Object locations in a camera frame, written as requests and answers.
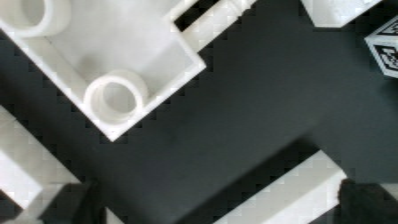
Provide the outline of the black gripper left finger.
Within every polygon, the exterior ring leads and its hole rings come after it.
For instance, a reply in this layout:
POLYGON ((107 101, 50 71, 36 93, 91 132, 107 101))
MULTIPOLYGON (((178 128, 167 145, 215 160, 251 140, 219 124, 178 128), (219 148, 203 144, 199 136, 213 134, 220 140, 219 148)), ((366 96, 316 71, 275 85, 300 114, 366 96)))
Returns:
POLYGON ((68 184, 39 215, 44 224, 105 224, 100 185, 68 184))

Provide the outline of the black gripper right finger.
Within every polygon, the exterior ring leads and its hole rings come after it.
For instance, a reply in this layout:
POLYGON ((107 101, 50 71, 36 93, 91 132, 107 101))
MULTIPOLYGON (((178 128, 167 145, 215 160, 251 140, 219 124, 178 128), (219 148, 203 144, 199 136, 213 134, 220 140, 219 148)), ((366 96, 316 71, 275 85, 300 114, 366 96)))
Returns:
POLYGON ((341 182, 338 224, 398 224, 398 183, 341 182))

